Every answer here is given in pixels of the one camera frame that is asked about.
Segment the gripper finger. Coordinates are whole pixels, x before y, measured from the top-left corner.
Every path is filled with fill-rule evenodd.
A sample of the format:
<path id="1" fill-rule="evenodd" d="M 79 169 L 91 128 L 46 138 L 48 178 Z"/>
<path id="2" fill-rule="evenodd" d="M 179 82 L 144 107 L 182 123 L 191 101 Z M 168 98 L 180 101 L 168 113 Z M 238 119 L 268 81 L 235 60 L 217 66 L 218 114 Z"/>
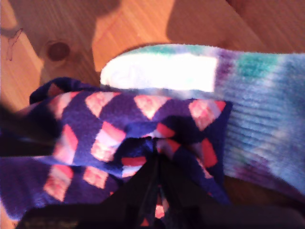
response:
<path id="1" fill-rule="evenodd" d="M 102 224 L 153 224 L 157 185 L 158 159 L 153 158 L 103 202 Z"/>
<path id="2" fill-rule="evenodd" d="M 161 184 L 169 203 L 170 229 L 218 229 L 209 211 L 217 201 L 168 159 L 161 159 Z"/>

